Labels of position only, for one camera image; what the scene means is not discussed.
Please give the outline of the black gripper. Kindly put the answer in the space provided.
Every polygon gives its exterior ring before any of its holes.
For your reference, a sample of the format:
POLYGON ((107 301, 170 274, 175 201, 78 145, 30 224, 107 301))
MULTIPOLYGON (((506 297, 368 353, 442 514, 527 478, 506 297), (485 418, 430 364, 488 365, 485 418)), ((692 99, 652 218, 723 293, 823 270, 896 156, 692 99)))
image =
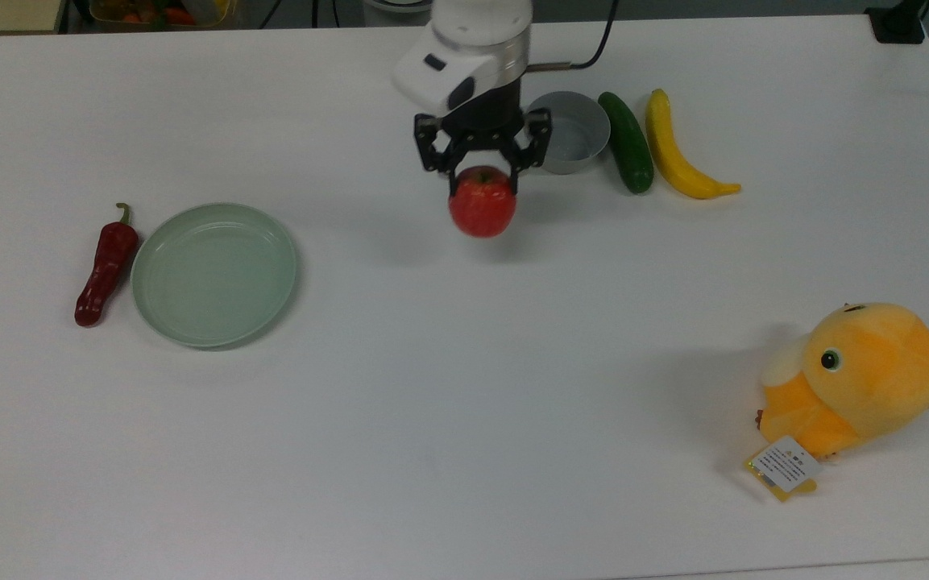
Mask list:
POLYGON ((448 114, 416 114, 413 137, 427 172, 448 177, 448 195, 457 193, 457 168, 474 151, 497 151, 508 162, 512 194, 520 191, 519 179, 530 168, 541 168, 553 134, 550 109, 522 111, 520 82, 490 89, 448 114), (449 137, 438 150, 439 135, 449 137))

